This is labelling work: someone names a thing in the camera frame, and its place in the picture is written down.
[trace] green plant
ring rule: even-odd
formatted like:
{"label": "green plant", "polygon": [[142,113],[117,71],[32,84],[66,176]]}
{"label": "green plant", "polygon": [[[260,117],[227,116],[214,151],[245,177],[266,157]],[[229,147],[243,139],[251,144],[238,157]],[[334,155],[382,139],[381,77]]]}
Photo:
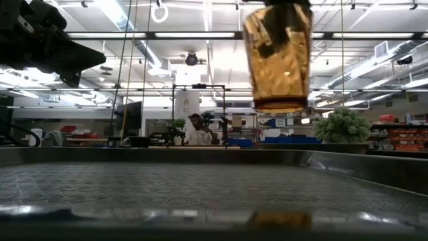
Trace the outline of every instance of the green plant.
{"label": "green plant", "polygon": [[185,119],[177,119],[173,121],[173,124],[168,128],[169,138],[172,140],[174,137],[185,137],[185,132],[183,131],[186,125]]}
{"label": "green plant", "polygon": [[173,122],[173,126],[179,130],[182,130],[186,125],[186,120],[185,119],[177,119],[174,120]]}
{"label": "green plant", "polygon": [[363,143],[370,136],[370,124],[356,111],[340,107],[315,122],[315,137],[325,143]]}

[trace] black metal frame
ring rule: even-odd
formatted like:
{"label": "black metal frame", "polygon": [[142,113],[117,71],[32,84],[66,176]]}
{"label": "black metal frame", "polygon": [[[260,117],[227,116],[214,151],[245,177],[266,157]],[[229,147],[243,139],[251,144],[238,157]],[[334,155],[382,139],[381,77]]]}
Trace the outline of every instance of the black metal frame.
{"label": "black metal frame", "polygon": [[[242,31],[136,31],[135,34],[144,34],[144,37],[136,36],[133,37],[132,34],[125,35],[124,37],[74,37],[72,34],[99,34],[99,33],[117,33],[117,32],[109,32],[109,31],[94,31],[94,32],[84,32],[84,31],[70,31],[67,34],[70,35],[71,40],[178,40],[178,39],[194,39],[194,40],[242,40],[243,32]],[[225,33],[227,35],[230,33],[230,37],[226,36],[210,36],[210,37],[159,37],[156,36],[156,33],[200,33],[201,35],[204,33]],[[320,35],[321,37],[313,37],[312,40],[324,40],[324,41],[341,41],[341,37],[333,37],[335,33],[341,34],[340,31],[322,31],[322,32],[314,32],[314,35]],[[344,41],[370,41],[370,40],[378,40],[378,41],[386,41],[386,40],[428,40],[424,36],[424,34],[428,33],[428,31],[344,31],[343,34],[348,33],[359,33],[359,34],[371,34],[371,33],[412,33],[410,37],[344,37]]]}
{"label": "black metal frame", "polygon": [[[175,107],[174,97],[175,97],[175,88],[176,87],[184,87],[184,90],[186,89],[186,87],[191,87],[192,89],[199,89],[199,90],[204,90],[207,87],[212,87],[213,89],[215,87],[221,87],[223,89],[223,118],[226,118],[226,86],[224,84],[211,84],[211,85],[207,85],[207,84],[194,84],[194,85],[173,84],[173,89],[172,89],[172,92],[173,92],[173,94],[172,94],[172,96],[173,96],[172,97],[172,101],[173,101],[173,107],[172,107],[173,116],[172,116],[172,118],[173,118],[173,122],[175,119],[175,116],[174,116],[174,107]],[[227,149],[227,146],[229,146],[229,141],[225,140],[224,146]]]}

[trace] ceiling light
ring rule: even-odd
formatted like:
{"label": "ceiling light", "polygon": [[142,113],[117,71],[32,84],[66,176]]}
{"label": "ceiling light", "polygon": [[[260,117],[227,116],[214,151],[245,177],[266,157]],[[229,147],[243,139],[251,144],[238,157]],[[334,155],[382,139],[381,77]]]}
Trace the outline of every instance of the ceiling light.
{"label": "ceiling light", "polygon": [[145,38],[145,33],[69,33],[68,37],[71,39],[117,39],[117,38]]}
{"label": "ceiling light", "polygon": [[365,86],[364,89],[378,87],[378,86],[383,85],[386,82],[388,82],[388,80],[379,80],[379,81],[376,81],[372,84],[369,84],[368,86]]}
{"label": "ceiling light", "polygon": [[315,37],[324,37],[324,33],[312,33],[312,38],[315,38]]}
{"label": "ceiling light", "polygon": [[21,90],[21,91],[19,91],[19,92],[16,92],[16,91],[10,91],[10,93],[14,93],[14,94],[19,94],[19,95],[22,95],[22,96],[26,96],[26,97],[30,97],[30,98],[39,98],[39,96],[38,95],[36,95],[36,94],[33,94],[33,93],[31,93],[31,92],[28,92],[28,91],[24,91],[24,90]]}
{"label": "ceiling light", "polygon": [[353,100],[345,103],[345,106],[354,106],[363,103],[365,100]]}
{"label": "ceiling light", "polygon": [[16,90],[16,91],[52,91],[51,88],[12,88],[12,90]]}
{"label": "ceiling light", "polygon": [[84,90],[77,89],[77,88],[60,88],[60,89],[57,89],[57,91],[94,91],[94,90],[95,89],[88,89],[88,88],[86,88]]}
{"label": "ceiling light", "polygon": [[176,33],[155,33],[156,37],[177,37],[177,38],[221,38],[221,37],[235,37],[234,32],[176,32]]}
{"label": "ceiling light", "polygon": [[[314,110],[335,110],[338,107],[341,107],[341,106],[314,108]],[[359,108],[359,107],[350,107],[348,109],[350,109],[350,110],[370,110],[370,108]]]}
{"label": "ceiling light", "polygon": [[309,118],[302,119],[302,124],[309,124],[309,123],[310,123],[310,119]]}
{"label": "ceiling light", "polygon": [[407,89],[407,88],[418,87],[418,86],[422,86],[422,85],[426,85],[426,84],[428,84],[428,78],[425,78],[422,80],[414,80],[410,83],[402,85],[401,88]]}
{"label": "ceiling light", "polygon": [[362,92],[390,92],[390,93],[393,93],[393,92],[401,92],[401,90],[373,90],[373,89],[370,89],[370,90],[361,90]]}
{"label": "ceiling light", "polygon": [[21,108],[49,108],[48,106],[20,106]]}
{"label": "ceiling light", "polygon": [[384,94],[384,95],[381,95],[381,96],[378,96],[378,97],[374,97],[373,99],[371,99],[371,101],[377,101],[377,100],[381,100],[381,99],[383,99],[383,98],[386,98],[386,97],[388,97],[388,96],[392,96],[393,94]]}
{"label": "ceiling light", "polygon": [[[343,37],[354,37],[354,38],[378,38],[378,37],[390,37],[390,38],[402,38],[411,37],[414,33],[343,33]],[[333,33],[333,38],[341,38],[342,33]]]}
{"label": "ceiling light", "polygon": [[428,89],[411,89],[406,90],[406,92],[428,92]]}

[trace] black cable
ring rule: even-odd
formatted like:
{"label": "black cable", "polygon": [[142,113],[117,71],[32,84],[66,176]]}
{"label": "black cable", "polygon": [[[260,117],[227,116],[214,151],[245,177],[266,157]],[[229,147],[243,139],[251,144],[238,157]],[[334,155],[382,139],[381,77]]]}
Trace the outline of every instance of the black cable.
{"label": "black cable", "polygon": [[[38,135],[36,135],[34,132],[26,130],[26,129],[19,127],[17,125],[11,124],[11,123],[7,122],[6,120],[3,120],[2,118],[0,118],[0,123],[3,123],[4,125],[6,125],[8,127],[18,129],[24,133],[30,134],[31,136],[33,136],[35,138],[35,145],[32,147],[40,146],[40,143],[41,143],[40,137]],[[5,131],[0,131],[0,133],[2,135],[4,135],[7,139],[9,139],[14,145],[17,145],[18,147],[28,147],[29,146],[29,145],[21,143],[20,141],[18,141],[15,138],[13,138],[10,133],[6,133]]]}
{"label": "black cable", "polygon": [[[150,5],[148,6],[148,21],[147,21],[147,32],[150,29],[150,17],[152,15],[152,0],[150,0]],[[148,40],[146,40],[146,52],[144,55],[144,75],[142,77],[142,100],[141,100],[141,119],[144,114],[144,97],[146,94],[146,73],[147,73],[147,50],[148,50]]]}
{"label": "black cable", "polygon": [[[131,6],[129,7],[128,10],[128,19],[126,20],[126,30],[125,30],[125,36],[128,35],[128,27],[129,27],[129,19],[131,16]],[[112,109],[112,116],[110,118],[110,133],[108,135],[108,137],[112,137],[113,134],[113,115],[114,115],[114,107],[116,106],[116,100],[118,98],[118,93],[119,93],[119,88],[120,88],[120,74],[122,73],[122,64],[123,64],[123,55],[125,53],[125,46],[126,46],[126,38],[123,39],[123,47],[122,47],[122,55],[120,57],[120,66],[119,66],[119,77],[118,77],[118,83],[116,85],[116,94],[114,95],[114,102],[113,102],[113,109]]]}

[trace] ceiling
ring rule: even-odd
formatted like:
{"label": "ceiling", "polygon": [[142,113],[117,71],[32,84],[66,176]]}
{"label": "ceiling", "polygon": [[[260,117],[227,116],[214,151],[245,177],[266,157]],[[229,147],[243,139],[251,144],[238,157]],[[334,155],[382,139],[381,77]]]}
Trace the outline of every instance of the ceiling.
{"label": "ceiling", "polygon": [[[87,8],[76,0],[46,1],[56,6],[68,22],[66,31],[119,31],[105,11],[98,7],[99,2],[85,1]],[[344,31],[427,31],[428,0],[418,0],[418,8],[411,11],[412,0],[356,0],[356,8],[351,10],[351,0],[344,0],[343,30]],[[168,16],[160,23],[152,20],[149,15],[150,1],[121,1],[125,12],[129,11],[130,20],[138,31],[240,31],[241,24],[253,10],[262,7],[260,3],[242,3],[239,1],[239,10],[236,10],[235,0],[164,0],[162,6],[168,8]],[[151,1],[153,9],[156,1]],[[342,29],[340,0],[311,0],[314,12],[314,31],[338,31]],[[155,11],[157,18],[163,15],[162,9]],[[103,51],[102,41],[78,41],[100,52]],[[368,56],[374,54],[374,47],[380,41],[313,41],[310,66],[311,87],[321,88],[333,76],[342,73],[342,57],[345,71],[358,64]],[[228,88],[249,88],[249,70],[245,46],[242,40],[148,40],[148,47],[155,56],[170,61],[171,70],[196,71],[201,74],[201,81],[208,83],[208,65],[210,57],[212,83],[225,84]],[[108,58],[103,66],[113,68],[111,75],[104,76],[100,66],[86,70],[82,78],[101,88],[111,88],[119,80],[126,87],[128,81],[134,84],[132,88],[142,88],[144,79],[146,88],[170,88],[173,78],[170,76],[151,75],[144,67],[144,56],[136,49],[131,41],[106,41],[105,55]],[[187,68],[183,64],[183,56],[188,52],[195,52],[204,64]],[[124,56],[122,67],[120,57]],[[413,53],[414,62],[408,66],[394,66],[384,64],[380,68],[367,72],[352,80],[353,88],[363,88],[368,83],[387,78],[397,71],[405,71],[426,62],[425,51]],[[151,92],[148,96],[158,96]]]}

